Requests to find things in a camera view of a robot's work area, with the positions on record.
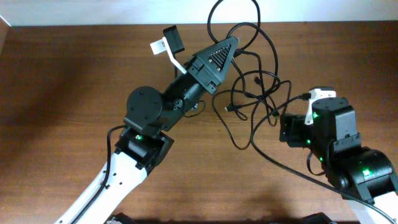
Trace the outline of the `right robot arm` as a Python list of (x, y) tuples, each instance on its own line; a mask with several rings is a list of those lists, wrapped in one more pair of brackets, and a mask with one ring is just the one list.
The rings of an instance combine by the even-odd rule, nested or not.
[(397, 223), (397, 172), (383, 152), (361, 144), (348, 100), (323, 98), (310, 109), (312, 124), (304, 115), (282, 115), (280, 141), (310, 150), (361, 223)]

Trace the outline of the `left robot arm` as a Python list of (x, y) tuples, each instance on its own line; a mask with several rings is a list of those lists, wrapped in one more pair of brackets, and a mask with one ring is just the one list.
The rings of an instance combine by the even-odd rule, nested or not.
[(167, 52), (181, 74), (161, 93), (150, 86), (131, 92), (120, 138), (92, 183), (57, 223), (104, 223), (122, 200), (158, 166), (173, 139), (166, 135), (205, 93), (214, 94), (225, 80), (239, 40), (228, 37), (195, 54), (181, 65), (170, 39), (150, 44), (153, 54)]

